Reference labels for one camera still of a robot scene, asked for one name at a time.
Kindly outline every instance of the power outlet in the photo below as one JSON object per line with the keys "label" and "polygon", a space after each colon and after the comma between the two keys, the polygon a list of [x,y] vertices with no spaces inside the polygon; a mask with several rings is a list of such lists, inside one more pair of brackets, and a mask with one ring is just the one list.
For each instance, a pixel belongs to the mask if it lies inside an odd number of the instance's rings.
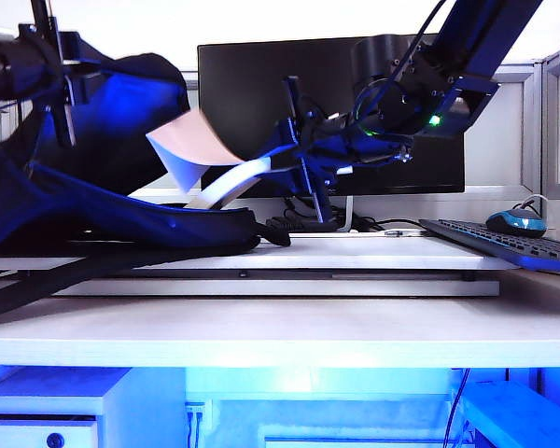
{"label": "power outlet", "polygon": [[185,403],[185,409],[187,413],[193,413],[193,430],[195,430],[196,422],[197,422],[197,414],[200,413],[202,415],[202,421],[199,424],[200,430],[210,430],[212,429],[212,423],[214,418],[214,407],[212,404],[212,400],[207,401],[187,401]]}

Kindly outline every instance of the black monitor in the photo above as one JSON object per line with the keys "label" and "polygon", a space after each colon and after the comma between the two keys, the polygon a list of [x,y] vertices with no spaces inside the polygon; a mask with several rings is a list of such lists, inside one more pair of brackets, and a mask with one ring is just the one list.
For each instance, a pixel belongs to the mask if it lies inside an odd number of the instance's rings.
{"label": "black monitor", "polygon": [[[282,79],[296,75],[302,91],[328,114],[347,112],[355,102],[351,48],[360,37],[292,40],[198,47],[199,104],[222,142],[251,159],[270,137],[274,124],[288,117]],[[213,167],[205,188],[226,171]],[[463,135],[415,137],[413,160],[381,168],[355,168],[339,175],[330,194],[375,195],[464,191]],[[282,197],[292,193],[262,180],[242,197]]]}

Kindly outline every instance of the desk surface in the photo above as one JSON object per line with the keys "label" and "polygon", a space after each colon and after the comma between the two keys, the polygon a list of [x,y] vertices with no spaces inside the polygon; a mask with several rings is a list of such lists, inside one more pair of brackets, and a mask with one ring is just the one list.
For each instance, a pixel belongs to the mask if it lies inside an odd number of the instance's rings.
{"label": "desk surface", "polygon": [[46,299],[0,316],[0,364],[560,366],[560,277],[490,299]]}

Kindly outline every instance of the blue mouse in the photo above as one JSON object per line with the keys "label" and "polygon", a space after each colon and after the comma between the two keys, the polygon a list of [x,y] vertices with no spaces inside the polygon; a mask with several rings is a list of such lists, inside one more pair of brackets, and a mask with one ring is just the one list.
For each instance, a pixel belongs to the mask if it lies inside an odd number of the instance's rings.
{"label": "blue mouse", "polygon": [[533,210],[526,208],[494,213],[485,221],[485,225],[490,231],[530,238],[540,238],[548,230],[545,221]]}

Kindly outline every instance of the black keyboard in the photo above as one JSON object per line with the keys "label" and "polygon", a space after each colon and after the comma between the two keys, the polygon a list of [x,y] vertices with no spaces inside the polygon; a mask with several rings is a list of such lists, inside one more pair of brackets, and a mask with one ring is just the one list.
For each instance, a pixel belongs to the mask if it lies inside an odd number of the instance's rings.
{"label": "black keyboard", "polygon": [[560,272],[559,241],[549,238],[511,236],[490,231],[484,224],[474,222],[420,219],[419,223],[438,235],[531,271]]}

